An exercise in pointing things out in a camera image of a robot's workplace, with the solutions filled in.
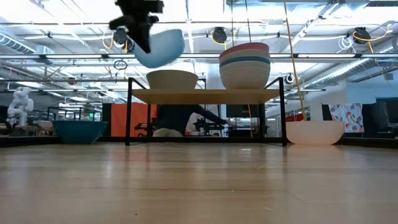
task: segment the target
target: wooden shelf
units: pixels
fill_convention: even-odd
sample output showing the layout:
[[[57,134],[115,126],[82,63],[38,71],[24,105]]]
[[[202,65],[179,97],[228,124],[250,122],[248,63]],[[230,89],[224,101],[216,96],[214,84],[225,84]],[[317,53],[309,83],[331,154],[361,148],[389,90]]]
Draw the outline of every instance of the wooden shelf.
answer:
[[[132,90],[153,105],[258,105],[279,96],[279,90]]]

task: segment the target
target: ceiling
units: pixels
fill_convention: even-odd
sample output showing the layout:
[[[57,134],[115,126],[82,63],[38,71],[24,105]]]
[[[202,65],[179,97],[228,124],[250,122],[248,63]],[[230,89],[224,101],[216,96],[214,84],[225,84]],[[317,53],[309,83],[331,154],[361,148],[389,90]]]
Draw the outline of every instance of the ceiling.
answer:
[[[327,1],[289,1],[288,14],[290,31],[294,39],[295,53],[352,53],[369,50],[368,45],[352,44],[344,47],[342,41],[347,33],[352,34],[355,27],[365,27],[372,38],[382,37],[389,26],[388,34],[373,42],[378,45],[396,35],[398,25],[396,7],[366,7],[369,1],[345,1],[347,4],[328,4]],[[169,29],[181,29],[185,34],[186,54],[219,54],[225,46],[215,44],[209,34],[215,27],[224,27],[229,38],[232,30],[236,33],[233,44],[252,41],[263,42],[270,46],[271,53],[290,53],[287,38],[284,7],[281,1],[249,0],[248,13],[244,1],[234,0],[231,13],[230,1],[224,0],[164,0],[164,13],[159,14],[160,22],[153,26],[151,34]],[[35,49],[46,46],[54,54],[124,54],[124,49],[116,45],[109,49],[113,32],[108,29],[108,22],[121,16],[120,9],[113,0],[12,0],[0,3],[0,33],[10,35],[20,43]],[[21,54],[9,47],[0,45],[0,54]],[[7,79],[12,71],[10,64],[33,74],[13,73],[13,78],[38,79],[51,74],[50,78],[101,79],[94,83],[69,85],[48,85],[46,88],[127,88],[125,82],[104,82],[110,78],[134,77],[144,86],[148,69],[138,63],[129,63],[125,71],[113,69],[113,61],[85,61],[86,65],[74,66],[83,60],[53,60],[53,64],[44,65],[33,60],[7,60],[0,77]],[[209,72],[206,60],[178,60],[171,65],[158,69],[179,69],[206,76]],[[298,62],[297,73],[320,73],[337,63]],[[292,73],[293,67],[288,62],[274,62],[271,76],[284,76]],[[204,88],[198,82],[197,88]],[[117,101],[126,98],[125,93],[113,96]],[[91,100],[101,100],[90,93]]]

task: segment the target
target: colorful fabric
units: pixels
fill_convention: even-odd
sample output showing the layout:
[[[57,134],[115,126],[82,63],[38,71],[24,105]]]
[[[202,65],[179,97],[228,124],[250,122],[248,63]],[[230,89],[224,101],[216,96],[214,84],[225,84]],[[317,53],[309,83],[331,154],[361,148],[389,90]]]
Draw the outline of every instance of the colorful fabric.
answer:
[[[345,133],[365,132],[361,103],[329,105],[329,110],[333,121],[344,121]]]

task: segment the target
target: humanoid robot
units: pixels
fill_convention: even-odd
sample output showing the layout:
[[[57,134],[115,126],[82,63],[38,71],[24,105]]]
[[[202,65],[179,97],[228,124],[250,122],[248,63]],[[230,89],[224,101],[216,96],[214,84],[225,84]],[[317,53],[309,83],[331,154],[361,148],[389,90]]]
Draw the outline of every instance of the humanoid robot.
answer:
[[[13,94],[13,99],[7,110],[7,122],[15,127],[17,126],[25,126],[27,123],[27,112],[33,111],[34,102],[29,98],[28,94],[30,93],[29,87],[18,87],[17,91]]]

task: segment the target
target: teal bowl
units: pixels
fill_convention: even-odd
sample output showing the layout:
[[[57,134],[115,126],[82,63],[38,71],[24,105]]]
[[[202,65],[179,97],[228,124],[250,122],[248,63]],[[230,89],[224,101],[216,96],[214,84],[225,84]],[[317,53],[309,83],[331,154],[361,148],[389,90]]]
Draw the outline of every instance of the teal bowl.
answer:
[[[93,144],[104,133],[104,121],[52,121],[55,134],[65,144]]]

